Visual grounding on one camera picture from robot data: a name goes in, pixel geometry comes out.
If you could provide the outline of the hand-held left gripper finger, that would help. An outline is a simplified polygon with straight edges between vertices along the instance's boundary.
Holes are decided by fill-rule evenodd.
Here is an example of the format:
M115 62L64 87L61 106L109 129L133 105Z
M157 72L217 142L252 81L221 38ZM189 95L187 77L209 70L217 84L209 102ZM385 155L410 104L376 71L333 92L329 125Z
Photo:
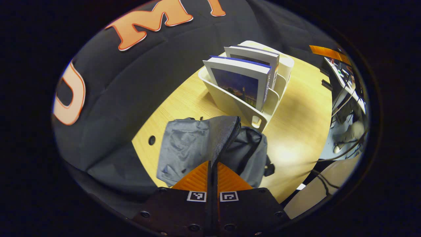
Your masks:
M267 188L253 188L232 169L216 165L215 226L219 236L269 236L290 217Z
M159 187L132 221L156 236L205 236L212 223L210 172L206 161L173 187Z

